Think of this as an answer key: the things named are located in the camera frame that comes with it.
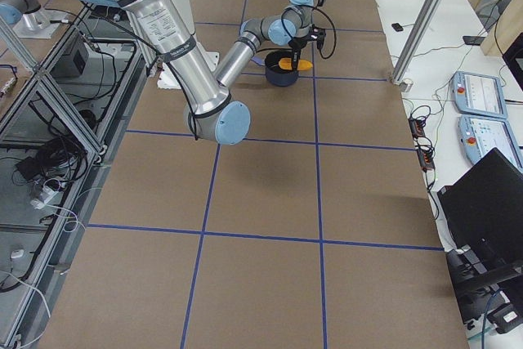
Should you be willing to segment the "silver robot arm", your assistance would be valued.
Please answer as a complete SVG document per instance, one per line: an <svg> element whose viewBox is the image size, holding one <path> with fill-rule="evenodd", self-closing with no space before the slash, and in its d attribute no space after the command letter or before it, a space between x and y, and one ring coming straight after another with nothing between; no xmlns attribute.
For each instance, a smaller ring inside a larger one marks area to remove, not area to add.
<svg viewBox="0 0 523 349"><path fill-rule="evenodd" d="M257 51L265 41L288 45L291 56L286 70L299 70L301 50L311 40L314 0L289 0L284 10L274 16L247 20L241 28L240 42Z"/></svg>
<svg viewBox="0 0 523 349"><path fill-rule="evenodd" d="M311 18L314 0L289 0L279 15L244 22L232 48L216 69L210 69L173 0L80 1L119 7L136 18L140 39L155 49L184 92L184 117L193 136L221 145L235 145L248 134L249 109L233 100L229 87L260 46L271 41L304 47L317 38Z"/></svg>

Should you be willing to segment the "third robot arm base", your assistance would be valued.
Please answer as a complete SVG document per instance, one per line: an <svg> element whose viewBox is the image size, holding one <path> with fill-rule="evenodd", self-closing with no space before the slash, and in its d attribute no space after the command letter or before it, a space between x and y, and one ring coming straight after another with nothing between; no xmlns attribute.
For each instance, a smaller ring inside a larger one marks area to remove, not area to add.
<svg viewBox="0 0 523 349"><path fill-rule="evenodd" d="M19 38L51 39L57 29L52 15L39 0L1 0L1 17Z"/></svg>

